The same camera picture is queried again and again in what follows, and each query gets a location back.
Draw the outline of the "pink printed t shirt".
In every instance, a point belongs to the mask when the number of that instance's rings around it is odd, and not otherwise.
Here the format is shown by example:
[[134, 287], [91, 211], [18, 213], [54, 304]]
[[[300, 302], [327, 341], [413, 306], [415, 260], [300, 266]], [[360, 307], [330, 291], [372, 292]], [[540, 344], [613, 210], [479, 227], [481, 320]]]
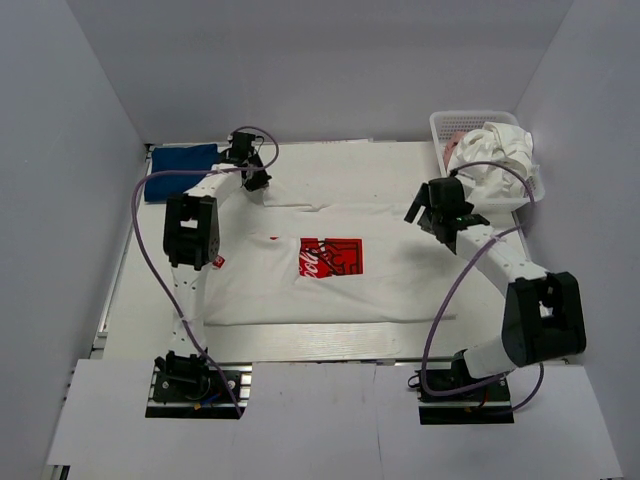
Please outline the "pink printed t shirt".
[[457, 131], [444, 146], [442, 153], [444, 175], [448, 175], [452, 168], [458, 168], [466, 163], [462, 148], [458, 148], [459, 143], [466, 135], [465, 131]]

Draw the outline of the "white Coca-Cola t shirt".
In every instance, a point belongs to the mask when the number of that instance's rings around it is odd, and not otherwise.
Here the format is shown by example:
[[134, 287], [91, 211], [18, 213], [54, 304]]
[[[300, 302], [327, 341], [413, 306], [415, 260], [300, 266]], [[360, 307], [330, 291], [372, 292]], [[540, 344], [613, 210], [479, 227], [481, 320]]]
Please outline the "white Coca-Cola t shirt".
[[462, 269], [397, 203], [234, 193], [219, 211], [208, 326], [430, 321]]

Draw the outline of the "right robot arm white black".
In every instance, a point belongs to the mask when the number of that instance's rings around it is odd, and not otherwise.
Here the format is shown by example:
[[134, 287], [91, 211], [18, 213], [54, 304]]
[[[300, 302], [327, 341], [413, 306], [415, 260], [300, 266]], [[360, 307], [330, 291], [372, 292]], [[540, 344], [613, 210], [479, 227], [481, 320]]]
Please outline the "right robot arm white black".
[[493, 339], [458, 352], [448, 374], [450, 387], [431, 386], [428, 362], [419, 385], [429, 395], [461, 395], [489, 385], [521, 367], [577, 355], [586, 349], [586, 332], [577, 279], [552, 273], [528, 260], [504, 240], [489, 220], [475, 213], [454, 176], [421, 185], [405, 215], [467, 264], [455, 280], [477, 270], [502, 294], [501, 330]]

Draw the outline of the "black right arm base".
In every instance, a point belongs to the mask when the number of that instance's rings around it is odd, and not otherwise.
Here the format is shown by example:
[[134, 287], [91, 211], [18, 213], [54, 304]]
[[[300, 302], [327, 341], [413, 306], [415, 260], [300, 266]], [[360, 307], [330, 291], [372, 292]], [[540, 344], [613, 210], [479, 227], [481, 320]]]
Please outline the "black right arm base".
[[423, 426], [513, 424], [511, 395], [505, 379], [482, 388], [450, 396], [433, 396], [420, 383], [419, 371], [407, 386], [417, 394]]

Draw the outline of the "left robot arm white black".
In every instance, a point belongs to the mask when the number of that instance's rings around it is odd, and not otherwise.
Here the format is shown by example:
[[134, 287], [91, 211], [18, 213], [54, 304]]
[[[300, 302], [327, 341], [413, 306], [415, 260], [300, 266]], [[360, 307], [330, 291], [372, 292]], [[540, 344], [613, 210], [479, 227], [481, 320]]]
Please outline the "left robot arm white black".
[[218, 258], [221, 236], [218, 210], [231, 194], [265, 190], [271, 176], [255, 141], [271, 136], [244, 127], [229, 136], [221, 162], [195, 186], [166, 200], [163, 251], [172, 274], [174, 316], [169, 351], [180, 357], [204, 358], [204, 303], [208, 272]]

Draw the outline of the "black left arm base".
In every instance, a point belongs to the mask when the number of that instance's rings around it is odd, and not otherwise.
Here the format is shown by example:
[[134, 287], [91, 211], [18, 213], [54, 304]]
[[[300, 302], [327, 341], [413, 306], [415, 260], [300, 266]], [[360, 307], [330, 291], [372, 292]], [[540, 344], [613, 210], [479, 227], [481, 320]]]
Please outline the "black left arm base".
[[198, 356], [172, 352], [154, 360], [145, 416], [156, 419], [237, 420], [251, 390], [252, 367], [217, 371]]

